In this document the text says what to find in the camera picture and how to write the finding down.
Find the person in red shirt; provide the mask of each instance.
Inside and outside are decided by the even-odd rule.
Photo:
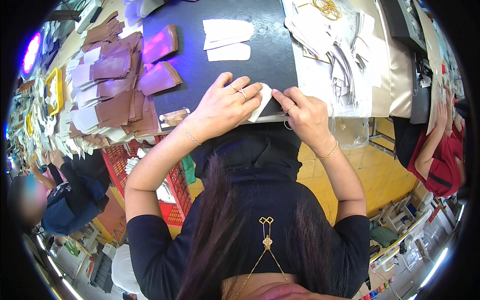
[[[464,126],[459,114],[452,120],[452,94],[448,87],[446,94],[446,103],[437,101],[435,128],[428,135],[426,124],[411,124],[409,119],[393,117],[398,160],[436,197],[451,196],[465,183]]]

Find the gold chain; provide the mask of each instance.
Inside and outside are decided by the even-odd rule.
[[[336,141],[336,145],[335,145],[335,148],[333,148],[332,152],[330,152],[327,156],[324,156],[324,157],[318,157],[318,155],[315,155],[316,158],[318,158],[319,160],[324,160],[324,159],[327,159],[329,158],[330,156],[333,155],[333,153],[335,152],[335,150],[338,148],[338,141]]]
[[[253,269],[250,271],[250,274],[248,274],[247,278],[245,279],[245,281],[243,282],[240,290],[237,292],[237,294],[235,295],[235,297],[233,297],[233,300],[235,300],[237,298],[237,296],[240,294],[241,290],[243,289],[243,287],[245,286],[245,284],[247,283],[248,279],[250,278],[250,276],[252,275],[253,271],[255,270],[255,268],[257,267],[258,263],[260,262],[260,260],[262,259],[263,255],[265,254],[265,252],[268,250],[270,252],[270,254],[272,255],[273,259],[275,260],[276,262],[276,265],[278,266],[278,268],[280,269],[280,271],[282,272],[282,275],[285,277],[285,280],[288,282],[288,278],[285,276],[285,273],[283,272],[282,268],[280,267],[280,264],[278,263],[278,261],[276,260],[275,258],[275,255],[273,255],[273,252],[272,252],[272,249],[271,249],[271,245],[273,243],[273,240],[270,238],[272,235],[271,235],[271,228],[272,228],[272,223],[273,223],[273,218],[271,216],[269,216],[268,218],[265,218],[265,217],[261,217],[259,220],[258,220],[261,224],[262,224],[262,229],[263,229],[263,233],[264,233],[264,240],[263,240],[263,244],[264,244],[264,251],[262,253],[262,255],[260,255],[260,257],[258,258],[258,261],[255,263],[255,265],[253,266]],[[265,236],[265,222],[268,223],[268,234]]]

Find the yellow tiled floor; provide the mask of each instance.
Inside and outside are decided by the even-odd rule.
[[[394,137],[393,125],[386,119],[378,118],[378,130]],[[367,199],[367,214],[374,216],[380,207],[390,201],[399,201],[413,188],[416,178],[392,156],[368,145],[354,150],[342,150],[345,157],[352,164],[361,180]],[[322,205],[329,222],[333,224],[336,217],[337,200],[333,193],[330,181],[321,162],[315,158],[313,151],[304,143],[300,147],[298,159],[302,167],[298,172],[297,181],[308,187]],[[204,189],[202,182],[189,186],[192,199]]]

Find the pink shirt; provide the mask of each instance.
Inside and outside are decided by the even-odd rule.
[[[65,175],[63,175],[63,173],[57,168],[59,174],[60,174],[60,177],[62,178],[62,180],[65,182],[67,181],[67,179],[65,178]],[[43,176],[47,177],[47,178],[50,178],[52,179],[53,181],[55,181],[53,179],[53,176],[52,176],[52,173],[50,172],[50,169],[47,168],[47,171],[45,173],[42,174]],[[43,186],[43,188],[45,189],[45,192],[47,193],[47,196],[50,195],[50,192],[52,191],[51,189],[48,188],[48,186],[46,184],[44,184],[43,182],[40,182]]]

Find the gold ring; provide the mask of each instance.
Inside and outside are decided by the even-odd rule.
[[[287,112],[290,110],[290,108],[294,107],[296,104],[292,104],[288,109]]]
[[[239,92],[245,97],[245,101],[247,101],[247,95],[245,95],[245,92],[242,88],[239,90]]]
[[[237,88],[233,84],[229,84],[229,85],[235,90],[235,93],[238,92]]]

